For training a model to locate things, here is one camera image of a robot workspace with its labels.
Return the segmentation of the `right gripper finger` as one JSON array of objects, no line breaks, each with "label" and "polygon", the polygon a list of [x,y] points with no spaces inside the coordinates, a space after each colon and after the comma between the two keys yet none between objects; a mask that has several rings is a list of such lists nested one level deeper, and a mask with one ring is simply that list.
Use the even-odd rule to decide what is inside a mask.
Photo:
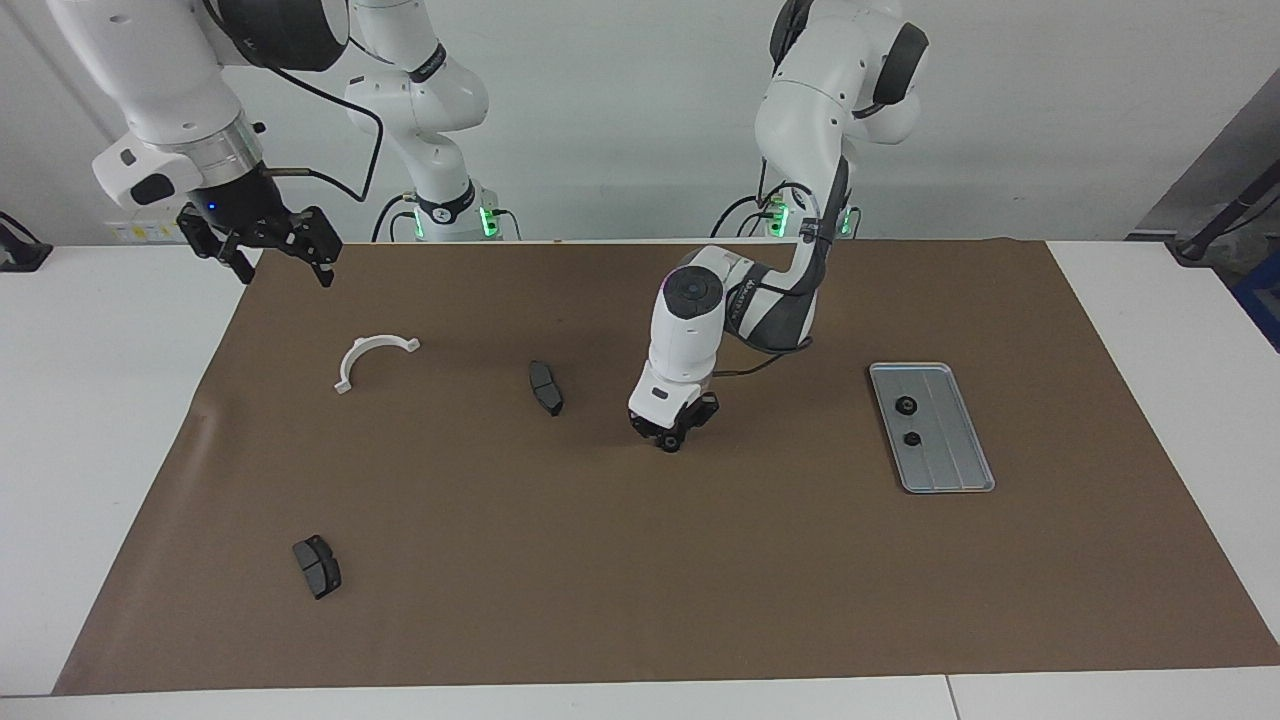
[{"label": "right gripper finger", "polygon": [[255,268],[241,251],[236,237],[220,240],[195,205],[184,205],[178,213],[178,229],[197,258],[212,259],[230,269],[242,284],[250,284]]},{"label": "right gripper finger", "polygon": [[334,281],[333,265],[343,242],[321,208],[306,208],[288,215],[285,254],[308,264],[321,287]]}]

